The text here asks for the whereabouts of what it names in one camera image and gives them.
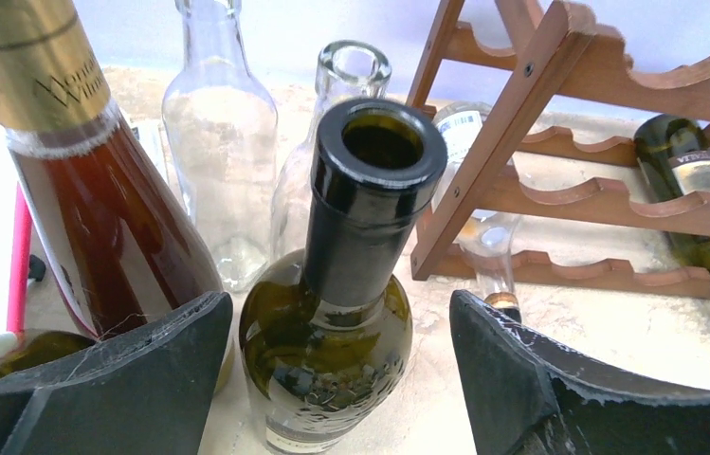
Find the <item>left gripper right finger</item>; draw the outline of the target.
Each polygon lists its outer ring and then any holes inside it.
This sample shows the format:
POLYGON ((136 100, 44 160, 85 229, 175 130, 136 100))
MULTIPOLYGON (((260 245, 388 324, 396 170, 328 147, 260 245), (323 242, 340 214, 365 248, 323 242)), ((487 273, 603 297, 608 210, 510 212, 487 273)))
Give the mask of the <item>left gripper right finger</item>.
POLYGON ((710 391, 584 355, 465 290, 450 332, 481 454, 710 454, 710 391))

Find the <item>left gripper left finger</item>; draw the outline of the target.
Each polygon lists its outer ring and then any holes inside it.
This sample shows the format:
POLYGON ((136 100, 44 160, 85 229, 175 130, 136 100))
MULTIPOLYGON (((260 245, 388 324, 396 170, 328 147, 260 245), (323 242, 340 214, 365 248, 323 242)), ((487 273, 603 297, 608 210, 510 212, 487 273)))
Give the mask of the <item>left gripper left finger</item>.
POLYGON ((0 379, 0 454, 194 454, 232 300, 208 292, 155 322, 0 379))

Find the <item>dark gold-capped wine bottle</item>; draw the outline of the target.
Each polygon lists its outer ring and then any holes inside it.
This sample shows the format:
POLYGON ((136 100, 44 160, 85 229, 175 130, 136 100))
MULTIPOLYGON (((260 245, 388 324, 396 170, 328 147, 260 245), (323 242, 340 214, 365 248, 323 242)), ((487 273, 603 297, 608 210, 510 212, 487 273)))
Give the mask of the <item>dark gold-capped wine bottle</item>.
POLYGON ((0 1, 0 125, 78 328, 108 338, 222 284, 70 1, 0 1))

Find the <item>clear slim glass bottle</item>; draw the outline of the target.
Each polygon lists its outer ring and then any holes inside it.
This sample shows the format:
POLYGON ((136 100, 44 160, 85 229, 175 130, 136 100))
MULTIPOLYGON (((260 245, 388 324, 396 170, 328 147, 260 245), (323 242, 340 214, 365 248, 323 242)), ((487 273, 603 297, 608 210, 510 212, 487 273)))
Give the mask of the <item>clear slim glass bottle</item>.
POLYGON ((278 112, 251 72, 238 1, 178 1, 184 60, 162 118, 187 214, 223 286, 245 293, 269 262, 278 112))

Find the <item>brown wooden wine rack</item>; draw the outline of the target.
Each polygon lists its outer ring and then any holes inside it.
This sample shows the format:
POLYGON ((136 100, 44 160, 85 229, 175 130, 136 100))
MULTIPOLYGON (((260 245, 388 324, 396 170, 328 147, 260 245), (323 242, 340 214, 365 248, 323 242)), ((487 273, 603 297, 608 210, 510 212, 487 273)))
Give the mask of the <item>brown wooden wine rack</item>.
POLYGON ((472 276, 454 238, 478 208, 710 235, 710 193, 635 203, 624 183, 600 177, 565 190, 539 191, 522 185, 504 164, 512 153, 522 151, 635 165, 633 143, 625 137, 582 144, 565 127, 533 133, 533 124, 556 95, 702 119, 710 139, 710 57, 662 74, 636 72, 625 55, 621 34, 598 24, 588 6, 566 1, 555 1, 547 9, 535 1, 500 1, 498 9, 512 45, 495 50, 476 41, 471 25, 459 18, 462 7, 459 1, 440 3, 409 105, 426 107, 444 60, 507 69, 511 75, 439 208, 427 211, 418 223, 417 246, 411 253, 414 279, 433 274, 472 276))

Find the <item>red framed whiteboard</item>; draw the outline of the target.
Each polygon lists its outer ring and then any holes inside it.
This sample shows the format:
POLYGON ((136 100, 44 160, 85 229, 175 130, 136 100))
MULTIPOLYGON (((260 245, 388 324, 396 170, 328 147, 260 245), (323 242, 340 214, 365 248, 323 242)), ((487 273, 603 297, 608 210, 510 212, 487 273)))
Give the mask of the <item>red framed whiteboard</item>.
POLYGON ((9 276, 7 330, 15 332, 25 326, 27 274, 30 257, 32 222, 23 191, 16 186, 12 251, 9 276))

